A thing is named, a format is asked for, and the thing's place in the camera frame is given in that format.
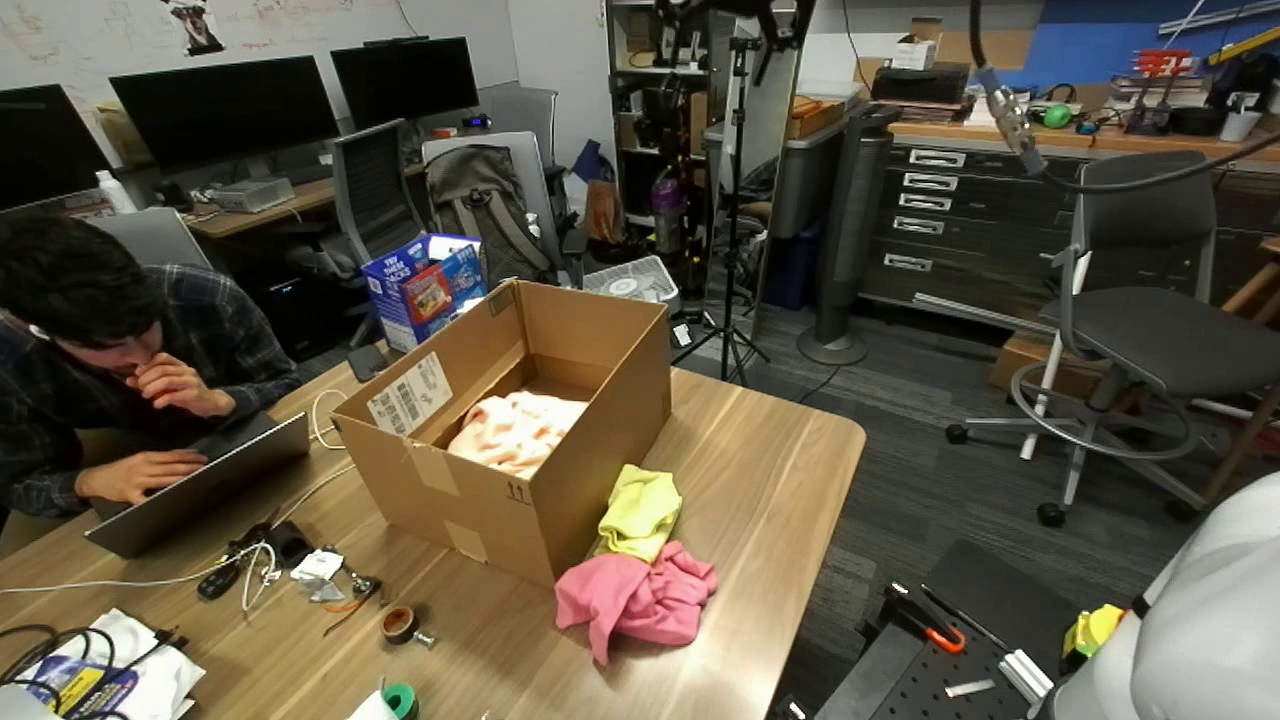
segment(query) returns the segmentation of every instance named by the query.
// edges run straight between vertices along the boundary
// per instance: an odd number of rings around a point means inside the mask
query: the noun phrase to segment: pink cloth
[[[609,662],[609,637],[679,647],[696,641],[717,569],[665,544],[650,569],[637,554],[593,554],[555,581],[555,629],[590,624],[593,658]]]

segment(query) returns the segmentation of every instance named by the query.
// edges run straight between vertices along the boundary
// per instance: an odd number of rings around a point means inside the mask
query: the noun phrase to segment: blue box
[[[415,236],[365,262],[368,298],[394,347],[408,353],[485,291],[482,242],[469,236]]]

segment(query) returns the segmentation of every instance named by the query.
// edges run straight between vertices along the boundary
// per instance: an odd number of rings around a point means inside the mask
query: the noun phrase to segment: pliers
[[[946,613],[938,613],[930,600],[912,596],[904,583],[886,588],[886,613],[890,613],[890,619],[915,631],[923,645],[934,645],[946,656],[967,652],[967,637]]]

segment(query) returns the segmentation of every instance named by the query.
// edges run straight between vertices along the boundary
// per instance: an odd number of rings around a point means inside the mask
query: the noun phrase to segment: bag
[[[553,278],[555,262],[523,209],[510,147],[464,143],[427,160],[427,226],[482,241],[488,285]]]

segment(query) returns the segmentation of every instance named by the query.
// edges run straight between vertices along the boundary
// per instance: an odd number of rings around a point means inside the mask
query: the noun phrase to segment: dark hair
[[[0,226],[0,302],[72,345],[113,345],[160,318],[160,291],[135,254],[66,215]]]

